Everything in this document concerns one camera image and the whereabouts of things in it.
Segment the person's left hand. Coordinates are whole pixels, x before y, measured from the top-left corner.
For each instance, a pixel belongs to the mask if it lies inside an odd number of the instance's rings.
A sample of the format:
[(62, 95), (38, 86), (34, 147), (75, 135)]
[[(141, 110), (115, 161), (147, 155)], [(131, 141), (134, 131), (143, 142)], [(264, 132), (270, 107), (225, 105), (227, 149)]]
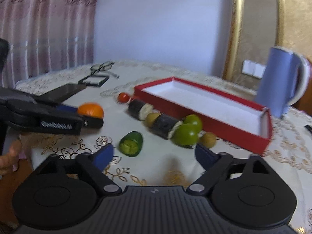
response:
[(8, 149), (8, 153), (0, 158), (0, 175), (7, 175), (15, 171), (15, 166), (19, 161), (19, 154), (22, 151), (22, 143), (19, 139), (13, 141)]

